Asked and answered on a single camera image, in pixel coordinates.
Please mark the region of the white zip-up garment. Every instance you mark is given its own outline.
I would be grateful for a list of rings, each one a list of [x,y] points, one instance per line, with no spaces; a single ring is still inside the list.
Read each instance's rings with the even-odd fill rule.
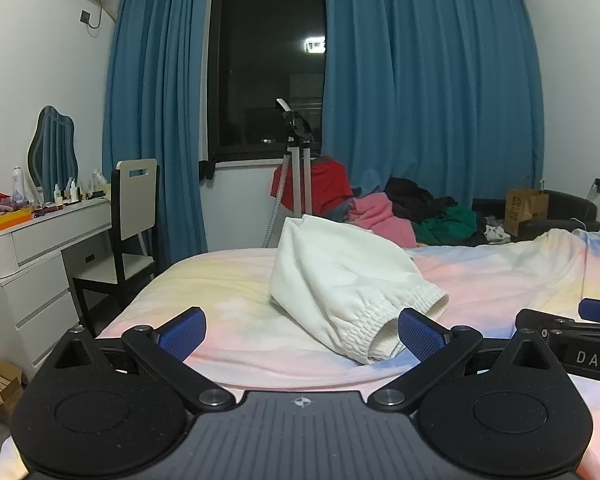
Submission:
[[[365,365],[404,349],[398,336],[404,309],[436,318],[449,302],[403,248],[357,226],[307,214],[285,219],[270,296],[325,347]]]

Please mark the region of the white black chair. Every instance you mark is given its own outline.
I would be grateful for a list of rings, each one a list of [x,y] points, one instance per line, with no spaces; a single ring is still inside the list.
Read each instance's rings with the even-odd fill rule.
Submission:
[[[122,160],[111,173],[111,254],[94,260],[73,278],[80,308],[81,325],[96,334],[86,292],[98,292],[116,300],[123,310],[131,301],[131,292],[157,272],[158,184],[160,168],[153,158]],[[150,233],[151,254],[125,251],[124,243]]]

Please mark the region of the orange tray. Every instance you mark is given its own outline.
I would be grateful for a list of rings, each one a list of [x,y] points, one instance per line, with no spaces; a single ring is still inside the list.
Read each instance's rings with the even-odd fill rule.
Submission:
[[[12,211],[8,214],[2,214],[0,216],[0,232],[11,228],[12,226],[18,226],[18,224],[26,223],[33,218],[31,209],[21,209],[18,211]]]

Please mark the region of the dark window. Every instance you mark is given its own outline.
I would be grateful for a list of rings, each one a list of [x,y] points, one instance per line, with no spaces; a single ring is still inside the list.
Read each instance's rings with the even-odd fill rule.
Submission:
[[[282,157],[279,99],[322,144],[325,0],[212,0],[208,156],[214,162]]]

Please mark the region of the white vanity desk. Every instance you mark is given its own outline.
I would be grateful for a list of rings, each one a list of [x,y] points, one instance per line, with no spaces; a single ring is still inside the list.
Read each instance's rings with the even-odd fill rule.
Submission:
[[[96,198],[0,232],[1,360],[31,378],[79,323],[62,253],[110,226],[110,203]]]

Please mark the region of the blue curtain right panel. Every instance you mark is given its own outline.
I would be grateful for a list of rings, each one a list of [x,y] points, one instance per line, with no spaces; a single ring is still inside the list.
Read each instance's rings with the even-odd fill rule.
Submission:
[[[462,204],[534,188],[540,63],[524,0],[326,0],[322,151],[353,184]]]

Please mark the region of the blue curtain left panel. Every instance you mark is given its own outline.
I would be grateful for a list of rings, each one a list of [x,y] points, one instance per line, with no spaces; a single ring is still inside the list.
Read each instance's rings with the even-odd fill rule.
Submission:
[[[102,170],[158,162],[158,266],[207,249],[199,123],[207,0],[121,0],[105,94]]]

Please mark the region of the red garment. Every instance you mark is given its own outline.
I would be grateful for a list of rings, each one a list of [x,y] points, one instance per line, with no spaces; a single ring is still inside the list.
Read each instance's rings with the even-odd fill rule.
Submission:
[[[272,177],[270,196],[274,198],[277,196],[281,177],[282,165],[279,165],[274,170]],[[312,214],[316,216],[324,216],[354,196],[346,167],[330,157],[319,157],[312,160],[311,186]],[[282,196],[282,205],[288,210],[294,209],[292,191],[292,174],[289,163]]]

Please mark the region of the blue curtain panel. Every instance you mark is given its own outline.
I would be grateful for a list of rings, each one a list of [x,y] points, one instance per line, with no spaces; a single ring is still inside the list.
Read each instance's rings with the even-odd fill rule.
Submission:
[[[524,0],[326,0],[322,151],[353,184],[462,204],[534,188],[540,63]]]
[[[102,170],[158,162],[158,266],[207,249],[199,123],[207,0],[121,0],[105,94]]]

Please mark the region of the green garment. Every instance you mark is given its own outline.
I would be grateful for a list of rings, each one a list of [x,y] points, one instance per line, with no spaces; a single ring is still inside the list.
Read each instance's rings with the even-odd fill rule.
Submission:
[[[437,217],[412,224],[416,240],[427,246],[464,245],[477,233],[477,215],[465,206],[445,207]]]

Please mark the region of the pink garment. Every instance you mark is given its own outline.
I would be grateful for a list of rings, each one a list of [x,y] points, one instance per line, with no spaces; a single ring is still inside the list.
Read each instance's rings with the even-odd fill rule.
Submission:
[[[347,211],[347,222],[390,240],[401,248],[417,246],[411,221],[397,217],[385,193],[354,198]]]

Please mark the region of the pastel tie-dye bed sheet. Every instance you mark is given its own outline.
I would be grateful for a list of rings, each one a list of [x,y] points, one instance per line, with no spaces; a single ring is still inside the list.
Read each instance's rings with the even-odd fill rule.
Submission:
[[[104,336],[159,326],[198,307],[207,336],[187,364],[232,393],[369,394],[415,363],[396,332],[405,308],[507,338],[519,311],[575,318],[584,298],[600,299],[600,231],[403,250],[342,229],[299,234],[278,249],[209,252],[174,264]]]

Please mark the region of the wavy vanity mirror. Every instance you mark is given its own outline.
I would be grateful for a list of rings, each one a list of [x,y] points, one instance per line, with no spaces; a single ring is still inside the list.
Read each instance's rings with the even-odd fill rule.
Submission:
[[[38,114],[27,152],[30,180],[44,203],[55,200],[55,188],[64,192],[73,180],[78,180],[79,166],[74,149],[73,120],[47,105]]]

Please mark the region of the brown paper bag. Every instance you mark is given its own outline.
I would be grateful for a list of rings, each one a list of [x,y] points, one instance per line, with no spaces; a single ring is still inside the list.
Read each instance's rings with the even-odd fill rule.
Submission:
[[[522,222],[546,219],[550,196],[533,188],[510,188],[505,204],[504,229],[518,237]]]

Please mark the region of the black garment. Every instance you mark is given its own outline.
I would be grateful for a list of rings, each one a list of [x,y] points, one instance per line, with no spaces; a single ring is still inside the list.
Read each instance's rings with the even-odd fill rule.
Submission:
[[[408,179],[390,178],[384,192],[396,217],[418,224],[438,218],[448,208],[458,205],[450,196],[435,198],[429,191]]]

